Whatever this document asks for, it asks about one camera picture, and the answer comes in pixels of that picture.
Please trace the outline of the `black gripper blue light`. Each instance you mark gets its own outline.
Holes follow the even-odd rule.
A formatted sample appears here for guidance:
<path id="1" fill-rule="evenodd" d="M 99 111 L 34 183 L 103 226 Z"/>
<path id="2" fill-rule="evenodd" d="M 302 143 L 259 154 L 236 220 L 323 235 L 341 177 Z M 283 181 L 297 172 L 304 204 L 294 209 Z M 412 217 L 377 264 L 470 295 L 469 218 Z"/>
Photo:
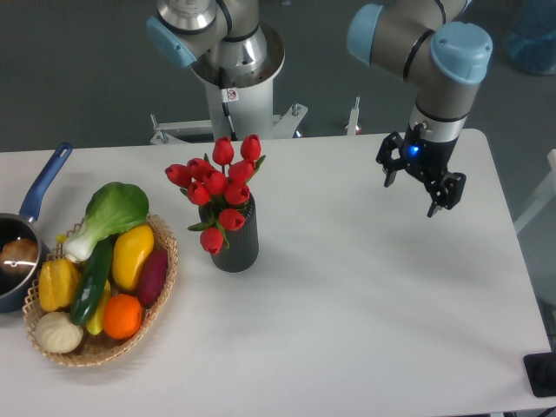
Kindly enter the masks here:
<path id="1" fill-rule="evenodd" d="M 441 209 L 452 209 L 460 202 L 467 180 L 465 174 L 452 173 L 447 168 L 457 141 L 429 142 L 422 128 L 408 127 L 404 139 L 392 132 L 383 139 L 376 156 L 385 174 L 384 187 L 391 186 L 397 173 L 404 169 L 425 185 L 431 197 L 427 217 Z M 399 157 L 393 157 L 394 151 L 399 151 Z"/>

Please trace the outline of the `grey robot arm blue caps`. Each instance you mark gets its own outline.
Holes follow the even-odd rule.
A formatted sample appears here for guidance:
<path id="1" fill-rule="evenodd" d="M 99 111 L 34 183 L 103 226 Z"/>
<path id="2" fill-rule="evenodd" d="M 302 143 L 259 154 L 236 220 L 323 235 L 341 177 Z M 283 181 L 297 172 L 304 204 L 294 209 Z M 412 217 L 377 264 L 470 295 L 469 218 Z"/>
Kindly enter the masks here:
<path id="1" fill-rule="evenodd" d="M 356 59 L 418 89 L 404 134 L 387 136 L 376 160 L 386 184 L 399 171 L 421 182 L 430 212 L 451 209 L 466 177 L 448 169 L 453 148 L 484 79 L 492 40 L 462 23 L 464 1 L 371 3 L 354 16 L 347 50 Z M 157 50 L 204 83 L 214 137 L 286 138 L 298 118 L 273 112 L 273 81 L 285 60 L 277 32 L 256 1 L 161 1 L 146 23 Z"/>

